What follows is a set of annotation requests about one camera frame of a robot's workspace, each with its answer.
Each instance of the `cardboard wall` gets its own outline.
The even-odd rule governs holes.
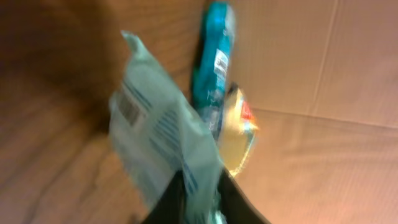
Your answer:
[[[232,1],[254,108],[398,127],[398,2]]]
[[[272,223],[397,223],[398,1],[231,2],[249,200]]]

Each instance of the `red logo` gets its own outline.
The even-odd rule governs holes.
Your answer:
[[[248,119],[248,120],[250,120],[252,118],[252,114],[250,112],[249,105],[248,105],[248,103],[246,101],[243,101],[243,104],[242,104],[241,117],[243,119]]]

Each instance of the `plastic package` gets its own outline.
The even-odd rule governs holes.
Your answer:
[[[182,170],[184,222],[211,223],[223,163],[210,130],[135,35],[123,32],[133,56],[110,100],[110,137],[151,211]]]
[[[233,83],[224,102],[223,124],[218,147],[231,175],[245,165],[258,127],[242,90]]]

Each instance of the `teal container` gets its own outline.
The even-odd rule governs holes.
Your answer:
[[[217,140],[235,38],[235,16],[231,6],[225,2],[213,2],[204,25],[203,54],[192,79],[193,107]]]

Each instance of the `white label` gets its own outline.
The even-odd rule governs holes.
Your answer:
[[[228,57],[222,51],[217,49],[216,59],[214,60],[214,73],[221,75],[223,78],[226,77],[226,71],[228,69]]]
[[[118,97],[118,108],[133,130],[140,131],[147,117],[146,110],[125,86]]]

